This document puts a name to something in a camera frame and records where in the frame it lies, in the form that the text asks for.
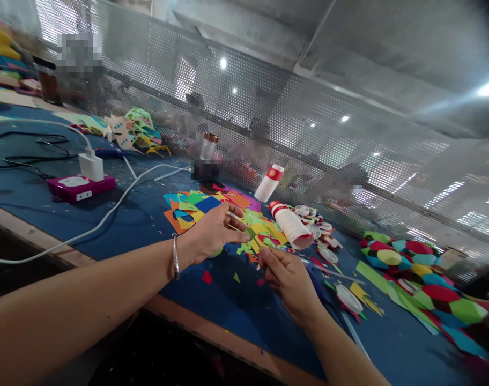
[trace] person's right hand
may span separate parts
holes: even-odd
[[[266,269],[266,280],[296,324],[305,328],[321,312],[326,313],[298,256],[277,248],[261,247],[259,266]]]

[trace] hand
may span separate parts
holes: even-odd
[[[179,257],[188,256],[190,264],[199,264],[220,250],[226,243],[246,243],[250,235],[244,232],[245,224],[228,212],[243,218],[243,210],[232,203],[224,202],[204,215],[190,230],[178,237]]]
[[[299,257],[277,248],[261,247],[259,266],[266,269],[266,280],[300,327],[308,327],[321,312],[326,313]]]

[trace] black cable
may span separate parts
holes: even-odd
[[[32,168],[35,169],[35,171],[37,172],[37,174],[41,178],[47,180],[47,179],[53,178],[53,176],[50,176],[50,175],[48,175],[46,173],[43,173],[37,166],[34,166],[33,164],[37,164],[38,162],[45,162],[45,161],[65,160],[65,159],[70,159],[70,158],[74,158],[74,157],[77,157],[78,156],[77,154],[71,154],[64,147],[57,145],[57,144],[66,143],[66,142],[69,141],[66,137],[64,137],[62,135],[59,135],[59,134],[43,134],[43,133],[31,133],[31,132],[23,132],[23,131],[7,131],[5,133],[1,133],[0,134],[0,138],[5,137],[5,136],[8,136],[8,135],[11,135],[11,134],[20,134],[20,135],[27,135],[27,136],[32,136],[32,137],[52,137],[52,138],[59,138],[58,140],[56,140],[54,142],[47,142],[47,141],[44,141],[44,140],[37,140],[37,141],[35,141],[35,143],[41,144],[41,145],[47,145],[47,146],[56,147],[56,148],[64,151],[65,152],[65,155],[64,156],[61,156],[61,157],[42,157],[42,156],[38,156],[38,155],[11,155],[11,156],[8,156],[8,157],[4,157],[3,160],[5,162],[9,163],[9,164],[14,164],[14,165],[17,165],[17,166],[0,165],[0,169],[14,169],[14,168],[18,168],[20,166],[32,167]],[[26,161],[26,162],[17,162],[15,160],[29,160],[29,161]]]

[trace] table edge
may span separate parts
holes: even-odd
[[[59,243],[60,240],[48,233],[34,227],[12,213],[0,208],[0,229],[6,231],[17,239],[30,244],[36,249],[46,250]],[[59,259],[71,268],[87,266],[96,263],[96,260],[68,245],[57,248],[50,253],[53,258]],[[266,372],[290,385],[325,385],[326,383],[312,374],[288,363],[240,336],[225,330],[207,319],[195,314],[185,307],[155,295],[145,308],[154,314],[174,322],[212,345],[226,351],[240,360]]]

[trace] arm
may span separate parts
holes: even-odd
[[[301,259],[262,247],[259,264],[266,268],[266,279],[284,307],[313,343],[329,384],[389,385],[320,303]]]
[[[207,213],[177,239],[180,270],[227,242],[247,242],[233,204]],[[35,384],[95,344],[174,277],[173,240],[34,283],[0,298],[0,385]]]

